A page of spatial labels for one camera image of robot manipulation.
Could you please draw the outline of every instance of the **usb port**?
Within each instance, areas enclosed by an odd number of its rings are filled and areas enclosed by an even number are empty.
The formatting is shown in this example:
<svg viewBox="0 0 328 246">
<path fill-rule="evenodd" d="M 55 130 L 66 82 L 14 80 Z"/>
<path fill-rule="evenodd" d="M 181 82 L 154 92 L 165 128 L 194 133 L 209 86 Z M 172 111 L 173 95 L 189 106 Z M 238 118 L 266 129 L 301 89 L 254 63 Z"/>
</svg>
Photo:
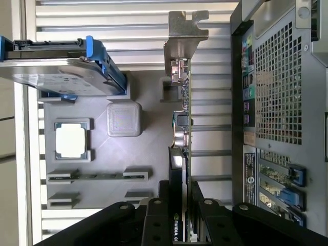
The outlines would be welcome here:
<svg viewBox="0 0 328 246">
<path fill-rule="evenodd" d="M 244 111 L 247 113 L 250 109 L 250 103 L 248 101 L 244 102 Z"/>
<path fill-rule="evenodd" d="M 248 123 L 250 122 L 250 116 L 248 114 L 244 115 L 244 124 L 248 125 Z"/>
</svg>

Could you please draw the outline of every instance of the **label sticker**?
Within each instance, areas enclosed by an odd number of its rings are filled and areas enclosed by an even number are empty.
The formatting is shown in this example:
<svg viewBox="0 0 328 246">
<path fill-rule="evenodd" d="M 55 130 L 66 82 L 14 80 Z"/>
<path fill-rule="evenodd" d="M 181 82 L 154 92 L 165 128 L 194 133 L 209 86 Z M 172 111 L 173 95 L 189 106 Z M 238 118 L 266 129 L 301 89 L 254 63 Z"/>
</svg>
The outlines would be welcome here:
<svg viewBox="0 0 328 246">
<path fill-rule="evenodd" d="M 105 95 L 84 79 L 71 74 L 13 74 L 13 80 L 41 90 L 77 96 Z"/>
<path fill-rule="evenodd" d="M 244 132 L 244 144 L 256 147 L 256 135 L 254 132 Z"/>
<path fill-rule="evenodd" d="M 255 205 L 255 153 L 244 154 L 244 202 Z"/>
</svg>

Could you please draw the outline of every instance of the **metal expansion slot bracket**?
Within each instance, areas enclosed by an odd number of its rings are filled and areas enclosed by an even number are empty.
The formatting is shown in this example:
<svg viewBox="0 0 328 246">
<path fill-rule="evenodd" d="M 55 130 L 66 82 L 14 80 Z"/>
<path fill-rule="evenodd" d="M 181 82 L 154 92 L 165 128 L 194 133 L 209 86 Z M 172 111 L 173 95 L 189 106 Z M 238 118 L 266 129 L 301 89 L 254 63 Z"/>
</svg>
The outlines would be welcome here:
<svg viewBox="0 0 328 246">
<path fill-rule="evenodd" d="M 209 18 L 207 10 L 195 11 L 192 19 L 186 18 L 184 11 L 169 12 L 169 40 L 164 43 L 165 73 L 172 77 L 172 73 L 181 75 L 179 68 L 183 68 L 183 59 L 191 59 L 200 41 L 209 38 L 209 31 L 198 28 L 198 22 Z M 173 72 L 172 62 L 176 62 Z"/>
</svg>

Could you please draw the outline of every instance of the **screw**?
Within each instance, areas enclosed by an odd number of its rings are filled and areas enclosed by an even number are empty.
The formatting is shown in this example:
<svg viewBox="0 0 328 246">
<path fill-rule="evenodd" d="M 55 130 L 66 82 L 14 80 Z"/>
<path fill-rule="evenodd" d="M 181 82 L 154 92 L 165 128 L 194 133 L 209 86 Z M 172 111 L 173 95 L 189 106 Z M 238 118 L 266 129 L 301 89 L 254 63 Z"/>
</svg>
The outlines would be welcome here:
<svg viewBox="0 0 328 246">
<path fill-rule="evenodd" d="M 205 204 L 208 204 L 208 205 L 213 204 L 213 202 L 212 202 L 211 200 L 205 200 L 204 203 L 205 203 Z"/>
<path fill-rule="evenodd" d="M 239 208 L 240 208 L 241 210 L 245 210 L 245 211 L 248 210 L 248 207 L 247 207 L 246 205 L 240 205 Z"/>
</svg>

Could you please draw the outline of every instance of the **metal slats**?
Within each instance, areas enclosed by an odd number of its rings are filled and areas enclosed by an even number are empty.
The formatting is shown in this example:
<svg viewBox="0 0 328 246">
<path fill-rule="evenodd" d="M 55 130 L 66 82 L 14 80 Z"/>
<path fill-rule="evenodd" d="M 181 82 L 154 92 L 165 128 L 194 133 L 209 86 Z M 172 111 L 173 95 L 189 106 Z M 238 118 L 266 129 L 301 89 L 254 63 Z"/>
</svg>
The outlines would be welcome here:
<svg viewBox="0 0 328 246">
<path fill-rule="evenodd" d="M 193 132 L 192 175 L 201 177 L 204 196 L 221 200 L 232 199 L 231 177 L 231 58 L 230 15 L 236 0 L 26 0 L 32 11 L 27 17 L 27 38 L 44 40 L 75 40 L 92 35 L 100 39 L 121 70 L 164 70 L 163 43 L 168 39 L 168 12 L 209 10 L 210 18 L 199 24 L 209 29 L 209 39 L 201 42 L 192 59 L 192 114 L 195 125 L 208 131 Z M 30 106 L 36 105 L 36 95 L 29 93 Z M 33 111 L 39 128 L 44 128 L 43 109 Z M 38 150 L 44 149 L 44 136 L 38 138 Z M 44 160 L 35 160 L 33 183 L 46 177 Z M 45 185 L 38 188 L 34 211 L 47 202 Z M 98 209 L 69 211 L 41 210 L 33 217 L 34 243 L 44 239 Z"/>
</svg>

